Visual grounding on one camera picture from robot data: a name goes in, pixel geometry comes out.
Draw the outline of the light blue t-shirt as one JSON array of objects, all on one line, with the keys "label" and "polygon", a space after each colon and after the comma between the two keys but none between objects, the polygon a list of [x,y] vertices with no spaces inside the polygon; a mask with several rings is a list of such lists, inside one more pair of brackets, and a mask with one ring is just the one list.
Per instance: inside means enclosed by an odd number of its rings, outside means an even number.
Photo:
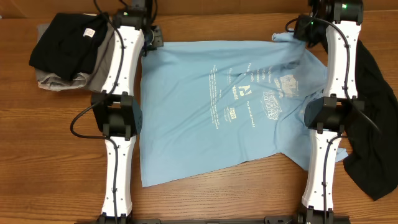
[{"label": "light blue t-shirt", "polygon": [[142,59],[143,186],[278,153],[308,169],[303,116],[326,83],[326,66],[288,33],[165,43]]}]

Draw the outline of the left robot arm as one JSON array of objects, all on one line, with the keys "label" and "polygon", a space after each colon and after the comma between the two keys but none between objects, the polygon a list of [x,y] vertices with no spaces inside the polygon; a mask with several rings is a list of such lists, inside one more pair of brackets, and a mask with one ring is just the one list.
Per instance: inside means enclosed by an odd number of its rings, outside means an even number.
[{"label": "left robot arm", "polygon": [[131,166],[142,128],[142,111],[134,97],[141,55],[163,45],[153,26],[157,2],[145,0],[117,12],[113,18],[113,55],[100,93],[91,97],[93,112],[107,152],[106,193],[97,223],[130,223]]}]

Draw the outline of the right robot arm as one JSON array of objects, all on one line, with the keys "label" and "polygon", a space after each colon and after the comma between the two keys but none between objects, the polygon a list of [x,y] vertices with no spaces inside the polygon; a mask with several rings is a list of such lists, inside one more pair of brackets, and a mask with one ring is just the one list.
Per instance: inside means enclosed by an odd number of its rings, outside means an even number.
[{"label": "right robot arm", "polygon": [[266,222],[349,223],[333,212],[335,159],[344,131],[362,115],[358,100],[355,63],[358,36],[363,23],[362,1],[309,1],[312,11],[294,19],[294,38],[309,47],[326,39],[327,85],[322,96],[305,108],[312,151],[302,206],[293,217],[266,218]]}]

